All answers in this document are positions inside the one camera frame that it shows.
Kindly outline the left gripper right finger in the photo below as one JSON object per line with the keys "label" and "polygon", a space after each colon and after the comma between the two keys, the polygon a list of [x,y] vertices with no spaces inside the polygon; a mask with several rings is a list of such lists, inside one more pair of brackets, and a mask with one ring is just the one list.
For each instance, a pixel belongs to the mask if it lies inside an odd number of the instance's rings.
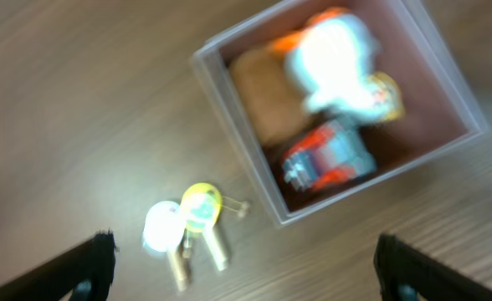
{"label": "left gripper right finger", "polygon": [[393,235],[379,236],[373,262],[384,301],[492,301],[491,289]]}

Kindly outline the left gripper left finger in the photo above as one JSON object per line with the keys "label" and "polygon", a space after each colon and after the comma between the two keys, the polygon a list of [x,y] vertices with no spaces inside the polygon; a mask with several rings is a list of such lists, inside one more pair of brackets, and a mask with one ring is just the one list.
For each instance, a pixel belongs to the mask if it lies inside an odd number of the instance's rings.
{"label": "left gripper left finger", "polygon": [[105,301],[115,275],[111,231],[97,232],[69,251],[0,286],[2,300]]}

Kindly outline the red toy fire truck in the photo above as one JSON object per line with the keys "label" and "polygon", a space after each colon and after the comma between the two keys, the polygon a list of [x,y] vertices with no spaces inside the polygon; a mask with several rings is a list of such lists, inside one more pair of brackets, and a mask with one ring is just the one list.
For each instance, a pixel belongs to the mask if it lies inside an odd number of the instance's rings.
{"label": "red toy fire truck", "polygon": [[296,191],[319,191],[372,174],[377,165],[356,127],[329,120],[281,157],[282,178]]}

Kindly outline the brown plush bear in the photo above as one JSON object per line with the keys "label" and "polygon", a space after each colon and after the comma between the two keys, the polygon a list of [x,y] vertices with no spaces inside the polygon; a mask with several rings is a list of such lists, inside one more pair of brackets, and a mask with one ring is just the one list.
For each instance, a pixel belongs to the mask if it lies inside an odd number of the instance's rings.
{"label": "brown plush bear", "polygon": [[261,146],[282,144],[312,123],[302,107],[304,95],[290,83],[282,59],[268,48],[240,54],[228,71]]}

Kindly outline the white orange plush duck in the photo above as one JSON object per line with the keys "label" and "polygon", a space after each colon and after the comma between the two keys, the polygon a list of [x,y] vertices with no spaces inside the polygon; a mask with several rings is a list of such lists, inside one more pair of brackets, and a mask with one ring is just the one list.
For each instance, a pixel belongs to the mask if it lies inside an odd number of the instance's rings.
{"label": "white orange plush duck", "polygon": [[380,47],[359,17],[330,7],[310,17],[303,28],[270,42],[268,49],[284,60],[287,75],[304,93],[305,112],[373,124],[405,113],[396,81],[375,69]]}

